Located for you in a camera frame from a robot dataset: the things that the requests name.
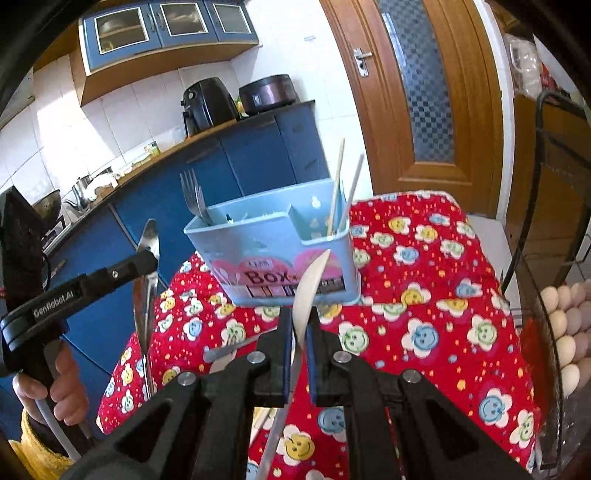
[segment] pot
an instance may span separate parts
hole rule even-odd
[[[35,211],[41,216],[47,230],[51,229],[57,222],[61,211],[61,196],[59,190],[54,190],[45,195],[41,200],[33,205]]]
[[[289,75],[273,75],[248,83],[238,90],[247,115],[256,115],[298,100]]]

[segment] chopstick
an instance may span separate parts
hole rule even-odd
[[[332,225],[333,225],[333,222],[335,221],[336,196],[339,192],[340,168],[343,164],[343,154],[344,153],[345,153],[345,139],[342,138],[340,141],[340,148],[339,148],[339,161],[336,164],[335,185],[333,186],[333,198],[332,198],[332,202],[330,203],[329,226],[328,226],[328,230],[326,231],[326,236],[332,235],[332,232],[333,232]]]
[[[342,230],[345,228],[345,223],[347,222],[347,218],[349,217],[349,211],[351,210],[351,203],[353,202],[353,195],[355,194],[355,189],[357,188],[357,182],[359,181],[359,174],[361,173],[361,165],[363,165],[363,159],[365,158],[365,153],[362,153],[359,156],[359,160],[357,161],[357,169],[355,170],[355,177],[353,177],[353,184],[351,185],[351,190],[349,192],[349,197],[347,198],[347,205],[343,210],[343,215],[340,217],[339,227],[337,231]]]

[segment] kitchen countertop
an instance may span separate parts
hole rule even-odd
[[[64,243],[66,243],[69,239],[75,236],[78,230],[82,228],[86,220],[94,217],[99,211],[106,208],[111,202],[117,199],[120,195],[124,194],[126,186],[130,186],[136,183],[144,173],[153,170],[158,166],[163,165],[163,163],[167,160],[172,160],[173,158],[176,159],[185,155],[187,156],[187,159],[189,159],[193,154],[196,154],[197,145],[201,140],[205,140],[209,137],[214,137],[216,136],[216,134],[220,134],[221,132],[227,134],[233,131],[234,129],[239,129],[243,127],[255,127],[257,125],[268,122],[277,113],[303,105],[312,105],[314,103],[315,100],[308,100],[307,102],[294,103],[292,105],[275,108],[265,113],[259,113],[258,115],[244,118],[240,121],[230,120],[229,122],[225,122],[223,124],[209,128],[208,130],[205,130],[205,132],[201,132],[197,135],[187,138],[183,142],[173,146],[172,148],[169,148],[165,152],[162,152],[160,155],[150,158],[147,162],[142,163],[139,167],[133,169],[131,172],[122,177],[117,187],[113,189],[112,192],[108,193],[102,199],[93,202],[90,210],[86,212],[84,215],[82,215],[80,218],[78,218],[78,220],[76,220],[72,224],[72,227],[68,229],[66,234],[61,236],[59,239],[56,239],[56,241],[52,242],[48,246],[48,248],[45,251],[46,255],[50,257],[54,252],[56,252]]]

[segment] stainless steel pot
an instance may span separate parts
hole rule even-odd
[[[296,89],[289,75],[273,75],[248,83],[238,90],[247,115],[290,105],[298,100]]]

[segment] glass cabinet door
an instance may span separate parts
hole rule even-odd
[[[200,1],[151,4],[164,46],[217,41],[211,20]]]
[[[98,12],[83,20],[90,70],[137,53],[160,48],[148,5],[136,4]]]
[[[220,41],[256,40],[256,33],[244,4],[221,0],[206,2]]]

